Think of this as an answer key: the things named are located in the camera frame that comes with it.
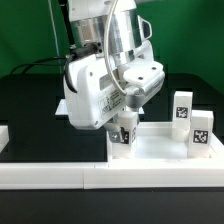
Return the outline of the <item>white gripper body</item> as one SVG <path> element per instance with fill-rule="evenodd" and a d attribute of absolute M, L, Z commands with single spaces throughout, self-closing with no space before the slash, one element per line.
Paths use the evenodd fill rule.
<path fill-rule="evenodd" d="M 112 83 L 111 77 L 106 68 L 105 59 L 98 58 L 95 54 L 83 59 L 70 59 L 65 66 L 64 94 L 69 101 L 84 101 L 90 103 L 103 104 L 104 101 L 125 103 L 125 86 L 127 82 L 123 79 L 123 73 L 128 68 L 136 64 L 149 64 L 154 61 L 152 45 L 149 41 L 134 51 L 135 59 L 124 65 L 117 66 L 115 60 L 109 57 L 109 62 L 116 81 L 121 85 L 125 95 Z M 117 112 L 113 117 L 68 116 L 69 122 L 76 129 L 96 130 L 104 126 L 107 122 L 116 122 Z"/>

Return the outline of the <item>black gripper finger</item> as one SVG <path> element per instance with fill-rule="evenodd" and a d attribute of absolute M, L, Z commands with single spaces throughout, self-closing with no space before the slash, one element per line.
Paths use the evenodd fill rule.
<path fill-rule="evenodd" d="M 112 143 L 122 143 L 124 140 L 124 128 L 118 122 L 107 122 L 104 125 Z"/>

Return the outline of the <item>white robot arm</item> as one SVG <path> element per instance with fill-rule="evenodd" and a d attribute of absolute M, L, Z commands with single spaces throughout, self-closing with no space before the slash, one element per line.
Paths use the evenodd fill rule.
<path fill-rule="evenodd" d="M 135 0 L 68 0 L 68 6 L 81 44 L 65 64 L 69 121 L 80 130 L 103 127 L 111 141 L 128 144 L 124 119 L 138 123 L 158 77 L 151 25 L 137 14 Z"/>

